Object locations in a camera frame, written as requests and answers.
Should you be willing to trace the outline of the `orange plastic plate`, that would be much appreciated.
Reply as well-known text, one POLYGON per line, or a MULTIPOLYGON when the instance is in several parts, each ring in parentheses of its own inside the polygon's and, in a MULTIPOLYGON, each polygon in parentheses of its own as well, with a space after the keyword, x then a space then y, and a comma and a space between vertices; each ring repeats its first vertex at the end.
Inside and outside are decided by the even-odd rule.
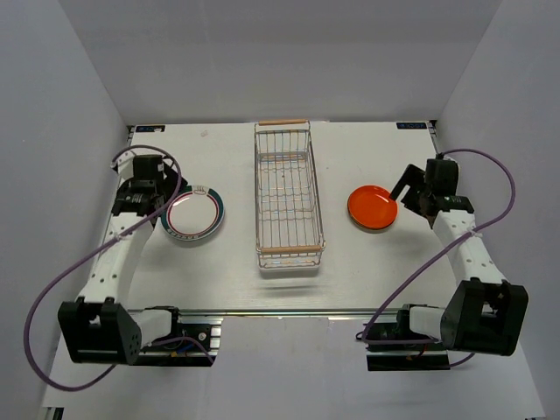
POLYGON ((350 218, 371 228, 382 228, 396 221, 398 205, 389 192, 378 185, 363 185, 348 197, 346 208, 350 218))

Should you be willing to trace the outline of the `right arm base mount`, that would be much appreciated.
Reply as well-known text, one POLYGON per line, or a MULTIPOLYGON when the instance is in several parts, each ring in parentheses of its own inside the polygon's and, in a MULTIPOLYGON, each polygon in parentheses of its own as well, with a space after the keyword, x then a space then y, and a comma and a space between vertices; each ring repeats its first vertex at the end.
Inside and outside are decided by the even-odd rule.
POLYGON ((395 314, 383 313, 355 339, 366 346, 370 372, 445 371, 451 368, 440 341, 445 310, 427 304, 404 304, 395 314))

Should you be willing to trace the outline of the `white plate green red rim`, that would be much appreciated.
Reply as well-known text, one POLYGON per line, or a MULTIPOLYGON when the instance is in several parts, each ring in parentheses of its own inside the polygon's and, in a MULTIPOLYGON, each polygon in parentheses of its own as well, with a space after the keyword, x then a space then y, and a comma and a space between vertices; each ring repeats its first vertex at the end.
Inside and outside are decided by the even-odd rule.
POLYGON ((223 199, 213 188, 188 185, 161 214, 160 220, 172 239, 194 242, 216 232, 224 217, 223 199))

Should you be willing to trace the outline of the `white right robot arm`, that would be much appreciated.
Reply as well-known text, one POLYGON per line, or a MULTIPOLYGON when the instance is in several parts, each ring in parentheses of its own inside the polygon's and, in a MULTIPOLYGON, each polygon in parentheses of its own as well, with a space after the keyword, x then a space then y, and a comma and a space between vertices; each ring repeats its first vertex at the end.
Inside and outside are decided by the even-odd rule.
POLYGON ((423 169, 409 164, 389 195, 425 218, 449 247, 446 256, 457 281, 444 308, 406 304, 399 312, 396 341, 413 349, 430 338, 448 350, 509 356, 517 346, 529 295, 494 264, 470 200, 456 194, 458 182, 457 163, 430 158, 423 169))

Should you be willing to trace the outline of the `white plate red characters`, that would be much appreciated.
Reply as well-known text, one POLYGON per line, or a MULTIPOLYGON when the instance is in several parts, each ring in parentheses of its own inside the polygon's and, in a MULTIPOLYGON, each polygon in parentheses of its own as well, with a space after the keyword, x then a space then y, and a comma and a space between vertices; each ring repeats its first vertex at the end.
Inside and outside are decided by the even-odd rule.
POLYGON ((167 236, 166 240, 169 243, 172 243, 176 247, 181 247, 181 248, 184 248, 184 249, 195 249, 195 248, 199 248, 199 247, 205 246, 205 245, 213 242, 216 238, 217 238, 217 235, 212 234, 212 235, 209 235, 209 236, 206 236, 206 237, 203 237, 203 238, 199 238, 199 239, 196 239, 196 240, 192 240, 192 241, 183 241, 183 240, 180 240, 176 237, 170 237, 170 236, 167 236))

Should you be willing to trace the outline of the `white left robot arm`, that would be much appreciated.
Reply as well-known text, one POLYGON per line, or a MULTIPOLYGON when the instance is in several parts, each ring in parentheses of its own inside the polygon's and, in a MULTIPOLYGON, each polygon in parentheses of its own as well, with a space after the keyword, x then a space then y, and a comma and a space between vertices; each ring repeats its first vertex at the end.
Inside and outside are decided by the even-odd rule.
POLYGON ((178 309, 156 305, 129 310, 127 304, 132 278, 160 210, 183 180, 157 154, 120 158, 116 169, 123 181, 108 220, 106 238, 111 245, 95 259, 78 297, 58 310, 59 326, 75 363, 133 365, 152 342, 174 349, 185 338, 185 328, 177 322, 178 309))

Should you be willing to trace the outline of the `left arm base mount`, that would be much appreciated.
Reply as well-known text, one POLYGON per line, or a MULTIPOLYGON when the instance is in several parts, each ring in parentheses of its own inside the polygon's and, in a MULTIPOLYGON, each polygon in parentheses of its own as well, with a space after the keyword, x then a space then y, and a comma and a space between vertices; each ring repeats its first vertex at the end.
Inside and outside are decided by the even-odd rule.
POLYGON ((214 364, 220 348, 221 318, 162 305, 130 315, 142 334, 136 366, 210 368, 214 364))

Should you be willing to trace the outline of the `yellow patterned plate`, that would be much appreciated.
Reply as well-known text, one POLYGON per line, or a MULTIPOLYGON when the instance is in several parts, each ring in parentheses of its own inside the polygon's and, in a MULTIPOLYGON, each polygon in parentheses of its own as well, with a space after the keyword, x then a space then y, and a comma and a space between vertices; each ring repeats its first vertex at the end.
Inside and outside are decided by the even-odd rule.
POLYGON ((384 232, 389 231, 395 223, 391 223, 387 226, 381 227, 381 228, 377 228, 377 227, 367 227, 365 225, 360 224, 358 221, 354 220, 354 219, 350 219, 353 226, 355 226, 356 228, 358 228, 359 230, 369 233, 369 234, 381 234, 384 232))

